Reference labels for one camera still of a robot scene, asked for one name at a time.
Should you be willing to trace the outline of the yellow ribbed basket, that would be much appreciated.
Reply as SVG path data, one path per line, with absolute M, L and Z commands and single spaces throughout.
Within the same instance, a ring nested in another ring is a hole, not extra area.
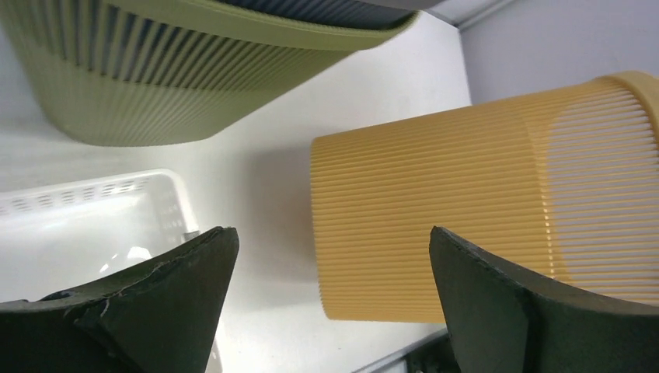
M 575 287 L 658 303 L 658 79 L 647 73 L 322 136 L 310 185 L 330 319 L 444 322 L 435 226 Z

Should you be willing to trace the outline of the olive green ribbed basket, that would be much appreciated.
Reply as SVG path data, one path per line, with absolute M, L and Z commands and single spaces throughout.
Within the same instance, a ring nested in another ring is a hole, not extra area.
M 1 25 L 47 120 L 99 146 L 214 136 L 407 29 L 272 16 L 227 1 L 3 1 Z

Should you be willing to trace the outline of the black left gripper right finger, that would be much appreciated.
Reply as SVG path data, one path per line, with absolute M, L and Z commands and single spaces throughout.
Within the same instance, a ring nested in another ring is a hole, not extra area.
M 656 372 L 658 309 L 553 280 L 442 227 L 429 257 L 464 372 Z

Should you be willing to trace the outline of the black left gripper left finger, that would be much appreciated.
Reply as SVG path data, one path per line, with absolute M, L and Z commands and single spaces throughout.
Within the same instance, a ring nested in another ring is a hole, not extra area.
M 239 253 L 215 227 L 98 280 L 1 305 L 3 372 L 203 372 Z

